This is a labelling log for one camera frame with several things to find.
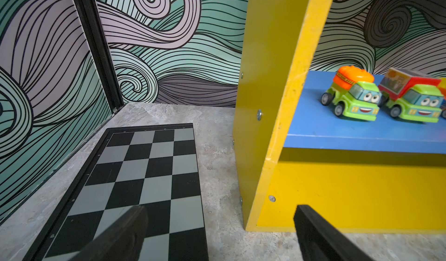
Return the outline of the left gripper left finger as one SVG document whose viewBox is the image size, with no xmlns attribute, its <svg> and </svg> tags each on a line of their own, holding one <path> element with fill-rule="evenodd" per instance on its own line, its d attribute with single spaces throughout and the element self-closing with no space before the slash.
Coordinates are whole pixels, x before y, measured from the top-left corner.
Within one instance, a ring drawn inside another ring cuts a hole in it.
<svg viewBox="0 0 446 261">
<path fill-rule="evenodd" d="M 73 261 L 137 261 L 148 228 L 145 207 L 133 206 L 87 244 Z"/>
</svg>

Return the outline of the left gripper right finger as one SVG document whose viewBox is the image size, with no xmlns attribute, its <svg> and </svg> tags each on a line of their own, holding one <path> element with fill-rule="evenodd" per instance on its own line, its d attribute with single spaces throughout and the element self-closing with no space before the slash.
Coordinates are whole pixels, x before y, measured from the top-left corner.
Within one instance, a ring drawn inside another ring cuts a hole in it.
<svg viewBox="0 0 446 261">
<path fill-rule="evenodd" d="M 311 206 L 298 205 L 293 220 L 305 261 L 372 261 Z"/>
</svg>

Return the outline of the green orange tractor toy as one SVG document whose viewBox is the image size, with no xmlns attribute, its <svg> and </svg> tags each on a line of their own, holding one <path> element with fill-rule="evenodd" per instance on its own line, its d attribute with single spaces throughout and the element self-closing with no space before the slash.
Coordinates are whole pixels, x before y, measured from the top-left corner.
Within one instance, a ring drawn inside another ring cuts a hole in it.
<svg viewBox="0 0 446 261">
<path fill-rule="evenodd" d="M 382 93 L 374 76 L 355 66 L 340 67 L 330 88 L 321 96 L 321 104 L 334 105 L 337 117 L 375 121 Z"/>
</svg>

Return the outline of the green grey truck toy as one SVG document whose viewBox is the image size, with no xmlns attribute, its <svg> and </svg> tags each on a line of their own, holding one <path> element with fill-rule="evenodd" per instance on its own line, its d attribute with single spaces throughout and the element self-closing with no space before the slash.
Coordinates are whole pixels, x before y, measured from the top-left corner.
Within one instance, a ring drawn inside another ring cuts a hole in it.
<svg viewBox="0 0 446 261">
<path fill-rule="evenodd" d="M 382 93 L 379 107 L 387 107 L 392 118 L 437 123 L 444 96 L 441 79 L 401 68 L 390 68 L 378 85 Z"/>
</svg>

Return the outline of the black white chessboard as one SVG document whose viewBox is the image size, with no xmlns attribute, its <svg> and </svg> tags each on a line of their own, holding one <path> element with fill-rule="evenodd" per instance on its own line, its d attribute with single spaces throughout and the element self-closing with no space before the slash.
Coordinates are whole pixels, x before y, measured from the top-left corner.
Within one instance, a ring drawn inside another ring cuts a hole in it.
<svg viewBox="0 0 446 261">
<path fill-rule="evenodd" d="M 140 260 L 209 259 L 191 123 L 107 129 L 24 258 L 68 261 L 133 206 Z"/>
</svg>

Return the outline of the yellow toy shelf unit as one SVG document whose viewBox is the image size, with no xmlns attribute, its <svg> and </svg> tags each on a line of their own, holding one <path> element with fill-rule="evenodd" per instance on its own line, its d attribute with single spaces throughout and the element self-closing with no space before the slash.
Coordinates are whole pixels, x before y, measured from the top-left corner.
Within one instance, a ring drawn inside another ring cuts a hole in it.
<svg viewBox="0 0 446 261">
<path fill-rule="evenodd" d="M 345 233 L 446 231 L 446 126 L 342 120 L 309 71 L 332 0 L 249 0 L 233 140 L 249 232 L 309 205 Z"/>
</svg>

